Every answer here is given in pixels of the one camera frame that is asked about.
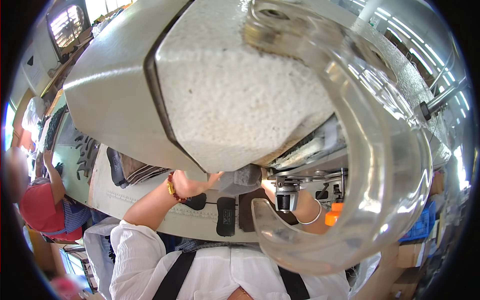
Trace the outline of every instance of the clear plastic guard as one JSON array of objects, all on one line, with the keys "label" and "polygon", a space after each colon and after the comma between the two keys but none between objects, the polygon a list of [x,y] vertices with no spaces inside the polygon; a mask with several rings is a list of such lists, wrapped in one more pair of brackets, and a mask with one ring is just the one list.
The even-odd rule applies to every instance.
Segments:
[{"label": "clear plastic guard", "polygon": [[274,0],[250,5],[244,39],[316,71],[348,145],[345,204],[326,234],[298,230],[267,200],[252,201],[263,252],[291,271],[323,275],[345,270],[399,239],[425,205],[432,158],[419,120],[375,46],[332,20]]}]

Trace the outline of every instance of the silver bangle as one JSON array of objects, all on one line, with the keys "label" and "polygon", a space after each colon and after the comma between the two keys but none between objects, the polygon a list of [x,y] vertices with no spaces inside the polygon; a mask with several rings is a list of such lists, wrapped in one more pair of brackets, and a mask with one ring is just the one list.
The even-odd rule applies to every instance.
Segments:
[{"label": "silver bangle", "polygon": [[313,219],[313,221],[310,221],[310,222],[308,222],[308,223],[302,223],[302,222],[298,221],[298,219],[297,219],[297,221],[298,221],[300,224],[308,225],[308,224],[311,224],[311,223],[315,223],[315,221],[318,220],[318,218],[320,218],[320,215],[322,214],[322,209],[323,209],[323,208],[322,208],[322,204],[320,203],[320,201],[319,201],[318,199],[315,199],[315,198],[314,198],[314,200],[316,200],[316,201],[318,202],[318,205],[320,206],[320,211],[318,212],[317,217],[315,217],[315,219]]}]

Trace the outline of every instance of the black rubber trim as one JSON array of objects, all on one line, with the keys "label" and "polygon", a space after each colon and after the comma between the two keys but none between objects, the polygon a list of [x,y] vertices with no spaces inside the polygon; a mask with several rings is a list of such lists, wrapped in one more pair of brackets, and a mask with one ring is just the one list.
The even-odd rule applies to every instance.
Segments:
[{"label": "black rubber trim", "polygon": [[175,137],[175,133],[173,132],[170,119],[168,118],[167,108],[165,107],[165,103],[163,102],[163,95],[162,89],[160,87],[160,77],[156,71],[156,64],[155,64],[155,53],[167,36],[167,33],[172,29],[173,25],[177,22],[177,20],[183,15],[183,13],[190,7],[190,5],[195,0],[191,0],[187,2],[182,9],[175,15],[175,17],[167,24],[167,26],[163,29],[162,33],[158,36],[155,43],[153,44],[152,48],[148,51],[148,54],[144,61],[144,73],[145,78],[148,84],[148,88],[150,90],[150,94],[152,95],[153,102],[155,104],[158,116],[160,117],[160,121],[162,122],[163,129],[165,130],[165,134],[167,135],[168,140],[174,144],[180,151],[182,151],[189,159],[191,159],[197,166],[202,170],[202,172],[206,173],[204,168],[198,164],[198,162],[190,156],[190,154],[183,149],[183,147],[177,141]]}]

